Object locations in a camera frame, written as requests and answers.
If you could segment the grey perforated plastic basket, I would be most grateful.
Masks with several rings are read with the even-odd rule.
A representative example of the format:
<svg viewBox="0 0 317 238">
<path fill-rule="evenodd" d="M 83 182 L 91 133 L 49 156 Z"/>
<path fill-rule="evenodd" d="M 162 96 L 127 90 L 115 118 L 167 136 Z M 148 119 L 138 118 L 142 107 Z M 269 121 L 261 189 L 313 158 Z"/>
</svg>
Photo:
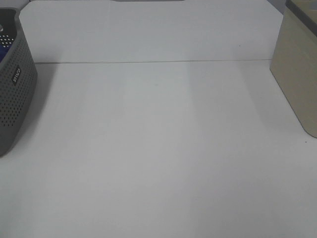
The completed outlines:
<svg viewBox="0 0 317 238">
<path fill-rule="evenodd" d="M 12 148 L 35 92 L 38 72 L 17 8 L 0 9 L 0 44 L 11 45 L 0 62 L 0 155 Z"/>
</svg>

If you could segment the beige storage box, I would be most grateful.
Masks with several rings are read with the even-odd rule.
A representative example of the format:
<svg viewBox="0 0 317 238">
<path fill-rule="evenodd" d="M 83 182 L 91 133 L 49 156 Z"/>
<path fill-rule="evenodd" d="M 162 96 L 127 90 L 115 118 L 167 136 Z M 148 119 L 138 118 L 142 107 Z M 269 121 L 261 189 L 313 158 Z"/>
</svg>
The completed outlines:
<svg viewBox="0 0 317 238">
<path fill-rule="evenodd" d="M 317 136 L 317 2 L 288 0 L 270 71 L 304 131 Z"/>
</svg>

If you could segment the blue microfibre towel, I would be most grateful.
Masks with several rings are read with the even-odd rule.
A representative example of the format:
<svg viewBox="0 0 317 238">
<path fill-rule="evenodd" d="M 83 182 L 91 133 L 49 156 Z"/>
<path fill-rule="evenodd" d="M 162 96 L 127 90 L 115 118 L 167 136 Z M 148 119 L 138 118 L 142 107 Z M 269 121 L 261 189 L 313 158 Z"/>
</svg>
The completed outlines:
<svg viewBox="0 0 317 238">
<path fill-rule="evenodd" d="M 0 62 L 5 58 L 10 48 L 11 45 L 0 45 Z"/>
</svg>

